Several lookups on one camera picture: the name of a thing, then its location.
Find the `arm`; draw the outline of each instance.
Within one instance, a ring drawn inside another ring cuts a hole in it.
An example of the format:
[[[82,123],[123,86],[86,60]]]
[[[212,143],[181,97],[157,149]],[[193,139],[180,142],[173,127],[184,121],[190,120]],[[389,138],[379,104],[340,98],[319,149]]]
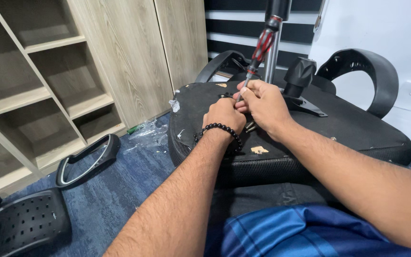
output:
[[[284,144],[347,208],[395,243],[411,247],[411,170],[368,157],[297,124],[275,85],[259,80],[236,104]]]
[[[227,98],[212,105],[203,127],[216,122],[241,132],[245,116],[234,103]],[[202,256],[218,167],[232,139],[221,129],[204,133],[185,161],[132,215],[104,256]]]

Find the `wood grain cabinet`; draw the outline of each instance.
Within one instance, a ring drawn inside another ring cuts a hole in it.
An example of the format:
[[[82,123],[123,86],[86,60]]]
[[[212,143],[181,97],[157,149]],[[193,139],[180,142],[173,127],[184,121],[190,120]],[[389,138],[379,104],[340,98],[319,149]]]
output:
[[[200,0],[0,0],[0,195],[166,113],[205,36]]]

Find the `hairy forearm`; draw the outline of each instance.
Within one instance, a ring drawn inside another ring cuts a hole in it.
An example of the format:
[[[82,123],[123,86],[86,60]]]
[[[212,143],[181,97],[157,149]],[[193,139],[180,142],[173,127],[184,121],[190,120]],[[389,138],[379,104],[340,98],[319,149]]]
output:
[[[279,140],[346,207],[411,247],[411,170],[379,161],[298,124]]]
[[[216,175],[230,134],[208,131],[137,209],[104,256],[201,256]]]

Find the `black beaded bracelet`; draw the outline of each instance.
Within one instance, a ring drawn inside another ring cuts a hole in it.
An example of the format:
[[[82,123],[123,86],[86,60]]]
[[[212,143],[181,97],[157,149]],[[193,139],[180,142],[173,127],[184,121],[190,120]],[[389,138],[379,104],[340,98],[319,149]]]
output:
[[[199,136],[202,137],[204,135],[204,131],[209,130],[209,129],[214,129],[214,128],[219,128],[219,129],[222,129],[230,133],[231,136],[237,141],[238,147],[237,149],[234,149],[234,152],[238,152],[242,150],[243,144],[242,144],[242,140],[240,139],[239,135],[237,135],[237,133],[233,129],[231,129],[230,127],[227,127],[226,125],[222,125],[221,123],[218,123],[218,124],[213,123],[213,124],[207,125],[205,128],[202,129],[202,132],[199,133]],[[195,137],[195,142],[198,143],[199,138],[197,137],[196,134],[194,135],[194,137]]]

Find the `black and white striped blind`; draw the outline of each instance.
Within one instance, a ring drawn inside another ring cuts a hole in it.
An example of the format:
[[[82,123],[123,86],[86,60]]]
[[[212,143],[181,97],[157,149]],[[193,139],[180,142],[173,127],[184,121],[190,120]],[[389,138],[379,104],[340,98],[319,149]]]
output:
[[[227,50],[250,59],[264,27],[266,0],[204,0],[209,59]],[[322,0],[293,0],[279,42],[277,68],[286,69],[297,57],[307,58]]]

